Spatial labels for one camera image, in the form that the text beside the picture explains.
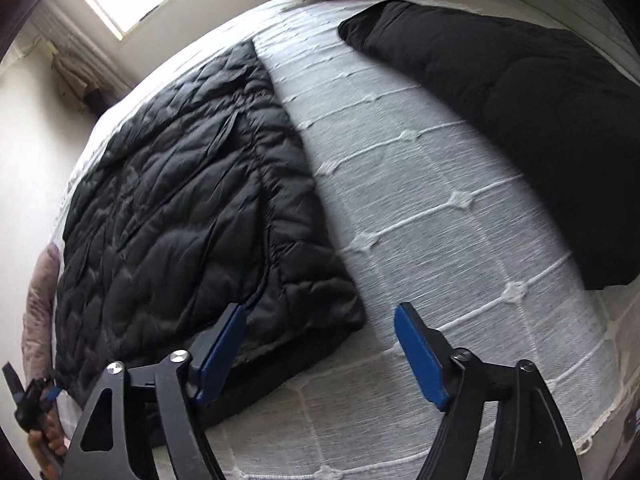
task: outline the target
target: quilted jacket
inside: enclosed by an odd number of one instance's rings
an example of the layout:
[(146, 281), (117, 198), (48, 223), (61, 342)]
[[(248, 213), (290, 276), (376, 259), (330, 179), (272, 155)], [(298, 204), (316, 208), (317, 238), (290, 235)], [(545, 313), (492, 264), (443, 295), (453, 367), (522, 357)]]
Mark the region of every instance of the quilted jacket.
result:
[(229, 303), (260, 296), (214, 418), (329, 354), (365, 320), (302, 140), (251, 42), (122, 125), (79, 184), (63, 238), (55, 369), (81, 406), (109, 362), (158, 362)]

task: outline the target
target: white bedspread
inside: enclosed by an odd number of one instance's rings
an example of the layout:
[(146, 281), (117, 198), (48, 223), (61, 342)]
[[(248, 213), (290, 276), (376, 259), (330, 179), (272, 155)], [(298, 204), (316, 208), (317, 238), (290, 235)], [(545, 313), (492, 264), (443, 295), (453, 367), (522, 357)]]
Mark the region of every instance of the white bedspread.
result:
[[(576, 446), (588, 451), (580, 457), (584, 477), (603, 478), (620, 437), (614, 415), (638, 378), (640, 282), (583, 291), (518, 172), (430, 94), (341, 43), (338, 23), (376, 1), (274, 0), (171, 58), (98, 122), (53, 239), (62, 245), (75, 184), (141, 102), (254, 38), (305, 141), (369, 324), (312, 370), (207, 431), (228, 478), (416, 478), (440, 413), (421, 397), (396, 344), (392, 313), (402, 300), (486, 361), (535, 361)], [(415, 1), (561, 27), (517, 0)], [(72, 431), (79, 410), (68, 397), (59, 405)], [(481, 478), (490, 446), (495, 410), (486, 411), (470, 479)], [(611, 428), (607, 436), (593, 438), (609, 418), (598, 434)], [(166, 450), (156, 459), (161, 478), (172, 478)]]

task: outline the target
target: curtain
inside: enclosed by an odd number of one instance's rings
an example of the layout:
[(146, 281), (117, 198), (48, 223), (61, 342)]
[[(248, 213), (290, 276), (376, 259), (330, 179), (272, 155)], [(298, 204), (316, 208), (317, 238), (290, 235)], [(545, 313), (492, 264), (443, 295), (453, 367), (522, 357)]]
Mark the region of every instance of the curtain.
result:
[(56, 49), (78, 58), (107, 81), (117, 100), (131, 91), (134, 85), (121, 74), (117, 65), (76, 27), (54, 1), (43, 0), (33, 11), (30, 21), (40, 35), (53, 43)]

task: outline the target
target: bed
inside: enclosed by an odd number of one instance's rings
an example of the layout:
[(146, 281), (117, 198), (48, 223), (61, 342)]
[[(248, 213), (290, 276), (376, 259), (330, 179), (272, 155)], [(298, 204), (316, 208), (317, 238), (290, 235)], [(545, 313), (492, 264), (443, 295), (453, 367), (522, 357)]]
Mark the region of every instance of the bed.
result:
[[(53, 241), (62, 244), (75, 186), (118, 126), (180, 74), (252, 38), (303, 137), (334, 245), (369, 323), (331, 357), (207, 431), (227, 477), (415, 478), (440, 413), (422, 398), (394, 336), (394, 307), (407, 300), (427, 325), (485, 361), (536, 362), (584, 477), (604, 478), (625, 445), (623, 425), (638, 389), (640, 280), (585, 291), (518, 171), (425, 90), (341, 42), (337, 25), (377, 1), (273, 0), (171, 58), (98, 122)], [(571, 25), (519, 0), (413, 1)], [(585, 12), (594, 12), (596, 0), (585, 2)], [(637, 76), (628, 39), (612, 16), (605, 22), (583, 27), (583, 35)], [(58, 409), (71, 435), (79, 408), (61, 396)], [(470, 479), (482, 477), (494, 417), (492, 407), (485, 410)], [(166, 450), (154, 454), (160, 478), (172, 478)]]

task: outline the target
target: blue gripper pad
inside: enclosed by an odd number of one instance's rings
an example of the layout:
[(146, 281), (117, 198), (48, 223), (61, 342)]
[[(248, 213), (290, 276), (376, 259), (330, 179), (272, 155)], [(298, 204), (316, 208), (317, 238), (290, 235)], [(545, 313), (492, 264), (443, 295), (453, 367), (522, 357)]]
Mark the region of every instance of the blue gripper pad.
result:
[(46, 400), (47, 402), (54, 402), (56, 400), (56, 397), (59, 396), (60, 392), (62, 392), (62, 388), (60, 388), (59, 386), (52, 386), (45, 396), (44, 400)]
[[(447, 411), (452, 396), (445, 387), (444, 368), (451, 366), (449, 356), (453, 348), (440, 332), (425, 326), (410, 303), (401, 303), (396, 307), (394, 326), (396, 337), (425, 399), (435, 404), (441, 412)], [(434, 339), (438, 348), (431, 348), (428, 337)]]
[(245, 329), (246, 312), (239, 306), (200, 369), (200, 389), (195, 397), (199, 405), (208, 406), (218, 398), (238, 355)]

